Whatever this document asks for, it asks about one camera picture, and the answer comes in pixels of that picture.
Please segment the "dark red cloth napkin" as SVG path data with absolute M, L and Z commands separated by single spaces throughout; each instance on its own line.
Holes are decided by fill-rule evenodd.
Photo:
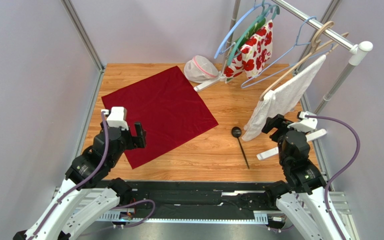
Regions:
M 128 123 L 140 122 L 146 146 L 127 151 L 136 169 L 218 125 L 178 66 L 103 96 L 105 108 L 124 107 Z

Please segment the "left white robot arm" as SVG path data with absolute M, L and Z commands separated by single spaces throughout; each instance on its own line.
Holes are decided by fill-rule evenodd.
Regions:
M 136 135 L 123 121 L 104 120 L 101 131 L 71 163 L 65 179 L 40 218 L 26 230 L 15 233 L 15 240 L 76 240 L 103 213 L 131 199 L 132 188 L 121 178 L 109 182 L 103 192 L 80 211 L 81 201 L 109 174 L 125 151 L 143 149 L 146 134 L 135 122 Z

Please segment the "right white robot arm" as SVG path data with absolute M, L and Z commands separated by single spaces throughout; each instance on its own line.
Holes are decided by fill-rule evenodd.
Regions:
M 301 111 L 292 122 L 277 114 L 266 120 L 262 132 L 275 132 L 279 164 L 285 181 L 277 181 L 265 190 L 268 203 L 281 210 L 306 240 L 350 240 L 352 237 L 335 210 L 329 184 L 309 159 L 307 137 L 319 116 Z

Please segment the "black spoon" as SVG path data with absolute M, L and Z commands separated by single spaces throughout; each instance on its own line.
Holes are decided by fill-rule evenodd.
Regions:
M 234 126 L 232 129 L 231 129 L 231 135 L 237 139 L 238 141 L 238 144 L 239 144 L 239 147 L 240 147 L 240 150 L 241 150 L 241 153 L 242 153 L 242 156 L 244 158 L 244 161 L 245 161 L 245 164 L 246 164 L 246 167 L 247 169 L 250 169 L 250 166 L 249 166 L 249 163 L 248 163 L 248 159 L 246 157 L 246 154 L 245 154 L 245 151 L 244 151 L 244 148 L 242 146 L 242 143 L 241 143 L 241 140 L 240 140 L 240 137 L 242 135 L 242 130 L 240 127 L 238 126 Z

